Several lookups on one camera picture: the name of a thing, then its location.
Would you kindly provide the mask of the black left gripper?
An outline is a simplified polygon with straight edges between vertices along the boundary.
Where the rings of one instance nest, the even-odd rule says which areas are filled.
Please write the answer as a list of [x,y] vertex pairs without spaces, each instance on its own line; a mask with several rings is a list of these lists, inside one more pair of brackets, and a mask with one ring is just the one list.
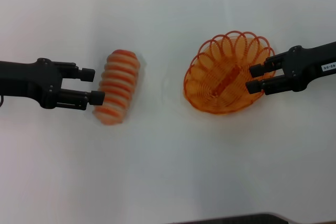
[[61,89],[62,78],[93,82],[94,69],[73,62],[52,62],[39,58],[34,63],[1,62],[1,95],[30,98],[44,109],[66,108],[86,110],[87,105],[101,106],[103,91]]

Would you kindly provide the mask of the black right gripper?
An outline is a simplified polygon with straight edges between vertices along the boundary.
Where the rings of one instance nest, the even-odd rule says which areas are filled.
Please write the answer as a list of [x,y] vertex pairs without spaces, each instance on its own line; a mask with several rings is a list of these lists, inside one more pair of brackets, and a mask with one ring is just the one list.
[[271,95],[289,91],[289,85],[292,91],[300,92],[311,81],[335,74],[335,42],[308,49],[294,46],[287,53],[267,57],[262,64],[249,67],[249,72],[253,78],[261,77],[281,69],[283,60],[284,75],[246,82],[248,92]]

